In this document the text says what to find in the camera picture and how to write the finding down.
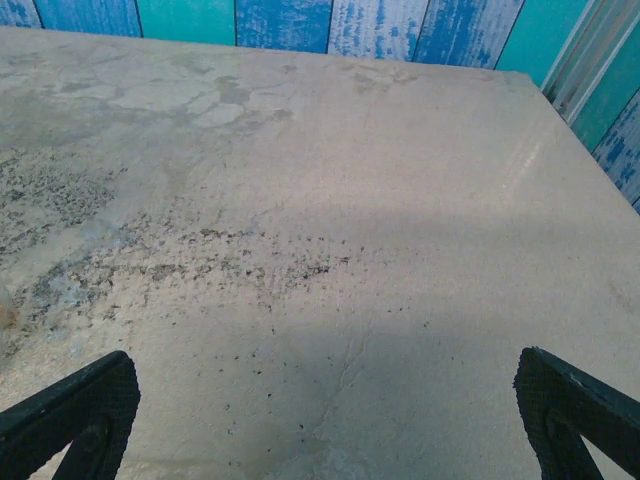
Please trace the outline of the aluminium corner post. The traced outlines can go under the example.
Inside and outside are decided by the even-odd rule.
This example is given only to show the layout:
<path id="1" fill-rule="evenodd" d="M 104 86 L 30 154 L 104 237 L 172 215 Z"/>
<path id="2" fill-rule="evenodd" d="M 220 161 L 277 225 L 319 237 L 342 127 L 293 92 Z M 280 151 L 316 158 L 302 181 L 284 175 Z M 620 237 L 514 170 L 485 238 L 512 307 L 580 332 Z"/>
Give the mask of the aluminium corner post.
<path id="1" fill-rule="evenodd" d="M 572 125 L 640 22 L 640 0 L 587 0 L 544 81 L 542 93 Z"/>

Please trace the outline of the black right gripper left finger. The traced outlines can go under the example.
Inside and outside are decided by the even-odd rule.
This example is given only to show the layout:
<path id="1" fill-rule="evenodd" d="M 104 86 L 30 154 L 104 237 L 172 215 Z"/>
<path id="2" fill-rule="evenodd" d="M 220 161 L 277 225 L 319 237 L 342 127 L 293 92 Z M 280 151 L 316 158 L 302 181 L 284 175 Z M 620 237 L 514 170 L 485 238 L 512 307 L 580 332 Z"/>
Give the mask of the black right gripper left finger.
<path id="1" fill-rule="evenodd" d="M 0 480 L 114 480 L 140 402 L 133 360 L 113 351 L 0 412 Z"/>

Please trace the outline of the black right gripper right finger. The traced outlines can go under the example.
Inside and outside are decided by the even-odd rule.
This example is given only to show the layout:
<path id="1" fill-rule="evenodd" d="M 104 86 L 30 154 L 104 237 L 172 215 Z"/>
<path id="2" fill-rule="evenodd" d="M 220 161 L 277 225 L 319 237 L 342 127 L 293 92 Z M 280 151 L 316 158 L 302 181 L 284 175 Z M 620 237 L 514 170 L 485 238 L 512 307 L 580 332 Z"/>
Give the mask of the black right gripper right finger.
<path id="1" fill-rule="evenodd" d="M 514 389 L 542 480 L 604 480 L 586 442 L 640 480 L 640 402 L 539 347 L 522 350 Z"/>

